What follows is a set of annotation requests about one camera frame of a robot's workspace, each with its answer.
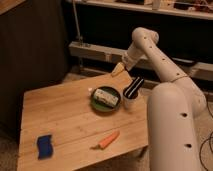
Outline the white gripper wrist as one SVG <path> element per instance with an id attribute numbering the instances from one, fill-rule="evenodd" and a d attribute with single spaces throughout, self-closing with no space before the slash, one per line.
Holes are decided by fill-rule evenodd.
<path id="1" fill-rule="evenodd" d="M 111 76 L 115 77 L 125 70 L 125 68 L 130 71 L 141 59 L 144 53 L 138 49 L 134 43 L 132 43 L 129 48 L 124 52 L 122 56 L 122 62 L 119 62 L 113 71 Z"/>

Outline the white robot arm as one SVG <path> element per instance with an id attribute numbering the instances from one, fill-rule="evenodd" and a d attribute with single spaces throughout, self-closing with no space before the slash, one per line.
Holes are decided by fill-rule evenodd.
<path id="1" fill-rule="evenodd" d="M 147 102 L 150 171 L 202 171 L 194 117 L 206 108 L 204 93 L 158 47 L 157 32 L 138 27 L 112 74 L 119 75 L 145 56 L 160 79 Z"/>

